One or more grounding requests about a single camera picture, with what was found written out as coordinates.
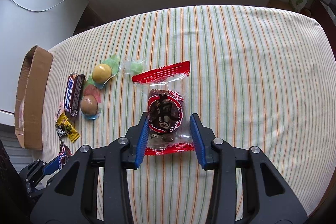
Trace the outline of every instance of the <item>mattress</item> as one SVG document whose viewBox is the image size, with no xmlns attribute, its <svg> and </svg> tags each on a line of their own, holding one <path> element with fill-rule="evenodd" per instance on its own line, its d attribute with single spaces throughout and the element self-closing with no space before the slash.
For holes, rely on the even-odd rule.
<svg viewBox="0 0 336 224">
<path fill-rule="evenodd" d="M 90 75 L 117 54 L 145 60 L 145 70 L 190 60 L 186 116 L 231 145 L 259 146 L 310 214 L 335 170 L 335 59 L 322 27 L 309 17 L 271 8 L 195 6 L 158 10 L 120 19 L 56 45 L 43 107 L 42 159 L 59 150 L 54 116 L 72 72 Z M 108 145 L 124 136 L 146 111 L 147 95 L 129 75 L 118 74 L 101 90 L 97 120 L 79 116 L 81 137 L 70 143 Z M 194 151 L 145 156 L 128 170 L 135 223 L 204 223 L 213 171 L 204 171 Z M 103 172 L 97 214 L 102 212 Z M 237 219 L 242 188 L 237 169 Z"/>
</svg>

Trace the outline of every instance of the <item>chocolate bar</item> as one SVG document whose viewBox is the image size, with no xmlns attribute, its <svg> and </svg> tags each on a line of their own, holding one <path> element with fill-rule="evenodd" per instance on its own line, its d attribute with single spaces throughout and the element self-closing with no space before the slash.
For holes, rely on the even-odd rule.
<svg viewBox="0 0 336 224">
<path fill-rule="evenodd" d="M 66 116 L 74 120 L 79 111 L 85 75 L 72 73 L 68 77 L 67 89 L 64 95 L 64 109 Z"/>
</svg>

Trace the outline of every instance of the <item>red candy package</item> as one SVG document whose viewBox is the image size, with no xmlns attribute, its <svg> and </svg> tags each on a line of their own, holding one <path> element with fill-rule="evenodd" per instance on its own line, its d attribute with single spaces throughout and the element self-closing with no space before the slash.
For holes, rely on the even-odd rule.
<svg viewBox="0 0 336 224">
<path fill-rule="evenodd" d="M 132 77 L 134 85 L 148 95 L 149 124 L 145 155 L 165 155 L 194 150 L 186 104 L 190 62 L 169 65 Z"/>
</svg>

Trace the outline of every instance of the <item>white cabinet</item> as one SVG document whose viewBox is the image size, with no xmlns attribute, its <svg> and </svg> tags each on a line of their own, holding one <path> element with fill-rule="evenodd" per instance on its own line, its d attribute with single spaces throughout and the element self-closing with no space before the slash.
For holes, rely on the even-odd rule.
<svg viewBox="0 0 336 224">
<path fill-rule="evenodd" d="M 62 0 L 15 1 L 44 10 Z M 48 50 L 71 37 L 87 4 L 88 0 L 66 0 L 49 11 L 33 13 L 0 0 L 0 123 L 14 125 L 17 81 L 27 51 L 36 44 Z"/>
</svg>

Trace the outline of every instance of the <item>cardboard flap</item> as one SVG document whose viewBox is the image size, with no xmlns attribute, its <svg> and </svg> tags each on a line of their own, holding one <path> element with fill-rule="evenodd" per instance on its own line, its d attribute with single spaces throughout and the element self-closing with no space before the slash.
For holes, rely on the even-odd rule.
<svg viewBox="0 0 336 224">
<path fill-rule="evenodd" d="M 14 111 L 15 133 L 21 147 L 42 149 L 42 113 L 44 94 L 53 56 L 35 45 L 26 54 L 17 84 Z M 19 130 L 21 102 L 24 107 L 24 134 Z"/>
</svg>

